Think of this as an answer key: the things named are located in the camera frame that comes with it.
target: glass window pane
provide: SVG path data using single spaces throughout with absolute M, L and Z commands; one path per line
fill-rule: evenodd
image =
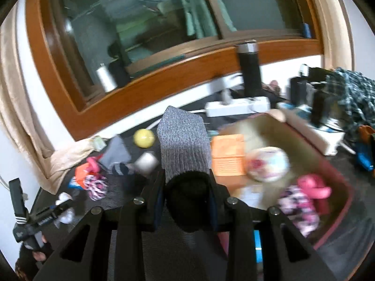
M 205 0 L 61 0 L 61 10 L 94 83 L 176 45 L 216 36 Z
M 218 0 L 231 31 L 301 29 L 295 0 Z

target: hand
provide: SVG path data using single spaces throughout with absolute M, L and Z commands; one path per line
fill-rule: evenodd
M 44 235 L 42 235 L 42 241 L 43 241 L 43 243 L 48 242 Z M 40 252 L 40 251 L 34 251 L 33 257 L 34 257 L 35 260 L 40 261 L 40 262 L 44 262 L 45 260 L 47 260 L 46 255 L 44 253 Z

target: white wall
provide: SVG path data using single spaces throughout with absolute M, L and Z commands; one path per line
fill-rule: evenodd
M 353 0 L 343 0 L 354 46 L 354 70 L 375 80 L 375 36 Z
M 17 46 L 25 88 L 37 121 L 55 150 L 59 150 L 73 143 L 74 139 L 57 115 L 35 67 L 26 30 L 25 4 L 26 0 L 19 0 L 17 9 Z
M 36 181 L 31 167 L 18 152 L 16 147 L 8 139 L 7 135 L 0 130 L 0 175 L 5 182 L 19 177 L 24 193 L 29 197 L 25 202 L 26 207 L 30 210 L 40 186 Z M 7 189 L 0 185 L 0 250 L 5 259 L 14 269 L 14 264 L 19 254 L 19 244 L 16 243 L 12 230 L 16 222 L 11 201 L 11 195 Z

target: screw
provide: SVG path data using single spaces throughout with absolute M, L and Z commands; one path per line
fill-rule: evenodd
M 238 198 L 234 197 L 234 196 L 230 196 L 229 198 L 226 199 L 226 201 L 231 204 L 231 205 L 235 205 L 238 203 Z
M 142 205 L 144 203 L 144 198 L 140 197 L 140 196 L 137 196 L 137 197 L 134 198 L 133 202 L 136 205 Z
M 276 207 L 270 207 L 268 209 L 268 211 L 270 212 L 270 214 L 272 215 L 278 215 L 280 214 L 280 209 L 279 208 L 276 208 Z
M 91 213 L 95 214 L 95 215 L 97 215 L 97 214 L 99 214 L 101 212 L 102 212 L 102 208 L 100 208 L 98 206 L 96 206 L 96 207 L 94 207 L 94 208 L 91 209 Z

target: orange object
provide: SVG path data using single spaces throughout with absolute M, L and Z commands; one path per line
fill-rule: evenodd
M 212 171 L 216 176 L 245 175 L 242 134 L 215 136 L 211 142 Z
M 370 126 L 360 126 L 358 132 L 364 143 L 370 143 L 370 136 L 375 133 L 375 130 Z
M 89 172 L 87 172 L 86 169 L 88 169 L 90 166 L 91 166 L 90 163 L 85 163 L 83 165 L 78 166 L 75 169 L 75 181 L 82 188 L 85 188 L 83 181 L 85 180 L 86 176 L 89 174 Z

